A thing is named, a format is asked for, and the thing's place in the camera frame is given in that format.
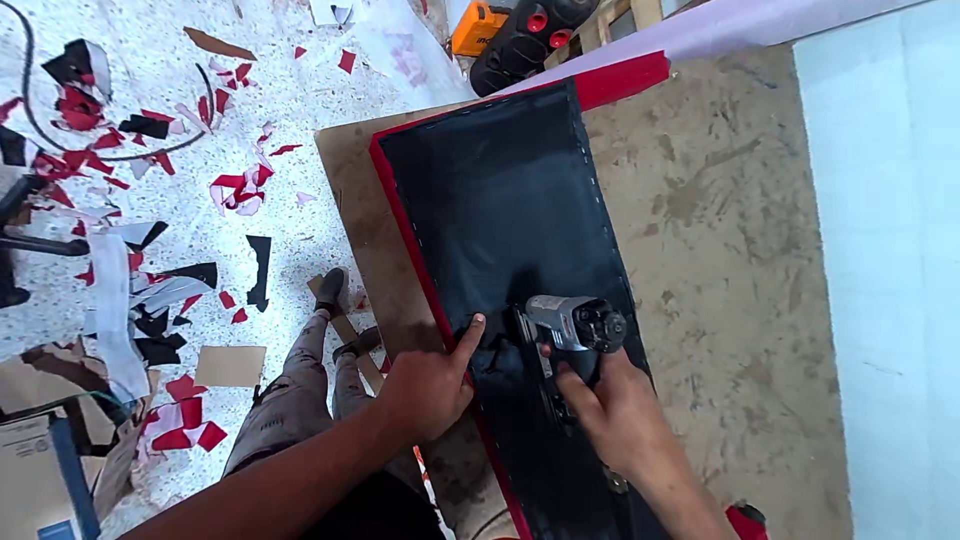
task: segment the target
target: orange power tool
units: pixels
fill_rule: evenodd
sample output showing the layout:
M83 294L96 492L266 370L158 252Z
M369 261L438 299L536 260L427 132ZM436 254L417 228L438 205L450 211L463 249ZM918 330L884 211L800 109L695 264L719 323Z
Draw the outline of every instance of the orange power tool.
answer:
M510 10L507 8L491 7L483 0L470 2L450 40L453 54L465 57L480 56L484 47L487 46L487 41L503 26L508 16L510 16Z

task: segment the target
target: black shoe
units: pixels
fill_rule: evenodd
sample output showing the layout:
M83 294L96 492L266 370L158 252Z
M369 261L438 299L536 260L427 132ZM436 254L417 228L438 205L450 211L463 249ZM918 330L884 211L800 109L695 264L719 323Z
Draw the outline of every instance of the black shoe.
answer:
M317 303L314 304L313 310L326 309L331 315L339 312L340 305L337 299L346 285L347 272L343 268L337 267L327 272L323 284L320 285L320 290L317 291Z
M357 336L356 339L350 341L347 345L341 345L333 351L333 362L337 362L337 358L340 357L343 353L352 353L354 356L363 356L366 353L369 353L373 349L376 349L377 345L380 344L380 330L377 327L370 327Z

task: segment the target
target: leg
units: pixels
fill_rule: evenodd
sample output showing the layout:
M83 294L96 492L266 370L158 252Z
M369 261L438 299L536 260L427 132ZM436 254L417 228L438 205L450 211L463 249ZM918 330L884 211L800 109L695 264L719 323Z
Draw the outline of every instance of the leg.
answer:
M337 365L337 379L333 388L333 417L343 420L350 414L360 410L374 397L367 394L360 380L356 359L358 355L368 353L379 345L380 335L376 328L366 329L356 341L337 349L333 353ZM417 492L425 501L429 502L426 487L423 485L423 475L420 465L414 456L412 448L402 451L397 457L387 463L385 471L400 479L411 489Z
M326 370L321 363L324 354L324 335L330 320L330 303L320 298L336 298L344 279L331 275L346 273L334 269L327 274L325 287L337 290L318 294L317 308L303 326L300 336L283 362L283 372L266 390L253 399L253 407L237 433L233 451L227 459L224 476L236 472L258 459L276 454L333 426L326 410Z

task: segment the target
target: black cable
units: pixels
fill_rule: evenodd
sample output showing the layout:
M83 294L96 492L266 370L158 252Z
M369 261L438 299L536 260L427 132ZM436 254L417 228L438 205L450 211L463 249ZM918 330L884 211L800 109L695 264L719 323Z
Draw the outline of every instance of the black cable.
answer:
M23 32L27 37L27 47L26 47L26 50L24 51L23 77L20 85L20 91L23 93L23 96L22 96L23 110L27 112L27 120L30 121L30 125L34 127L34 130L36 130L37 134L40 135L40 137L43 138L43 140L45 140L51 146L53 146L57 150L60 150L61 152L72 152L69 148L66 148L60 145L48 134L44 133L42 129L40 129L40 125L39 123L37 123L36 118L34 117L34 110L30 106L30 70L34 65L34 48L35 48L34 29L33 27L30 26L30 21L27 20L27 17L22 12L20 12L20 10L18 10L12 4L7 2L7 0L0 0L0 5L6 6L7 8L9 8L20 19L20 23L23 25ZM210 110L209 117L210 117L210 120L212 121L213 120L213 88L210 86L210 80L206 77L206 72L204 72L204 69L200 67L198 63L195 63L194 65L197 66L197 69L200 70L201 77L204 78L204 84L206 85L206 99L207 99L207 103L209 104L209 110ZM201 130L195 136L185 140L180 144L175 144L174 146L170 146L168 148L160 148L159 150L154 150L153 152L147 152L145 154L137 154L135 156L100 158L100 161L142 160L144 158L151 158L153 156L156 156L157 154L164 154L164 153L169 154L170 152L174 152L182 148L186 148L187 146L190 146L191 144L200 140L204 135L206 135L206 132Z
M503 514L506 514L506 513L507 513L507 510L508 510L508 508L504 508L504 509L500 510L499 512L497 512L496 514L494 514L493 517L491 517L489 520L487 520L487 523L485 523L485 524L483 524L482 526L480 526L480 528L477 529L477 531L473 533L473 537L470 538L470 540L477 540L477 538L480 537L480 534L481 534L484 530L487 530L487 527L489 527L490 525L492 525L493 522L495 522L497 519L499 519L500 516L502 516Z

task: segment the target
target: person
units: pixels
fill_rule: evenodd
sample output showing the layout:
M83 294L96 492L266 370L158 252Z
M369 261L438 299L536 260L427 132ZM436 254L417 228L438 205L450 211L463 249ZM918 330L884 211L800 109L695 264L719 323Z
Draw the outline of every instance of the person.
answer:
M333 416L321 358L347 274L324 277L283 372L254 397L224 477L124 538L443 539L412 447L443 434L473 398L464 380L486 325L477 313L449 355L397 355L376 398L356 358L376 331L334 353ZM697 480L647 376L626 353L603 355L594 389L561 364L557 384L600 458L650 504L674 540L735 540Z

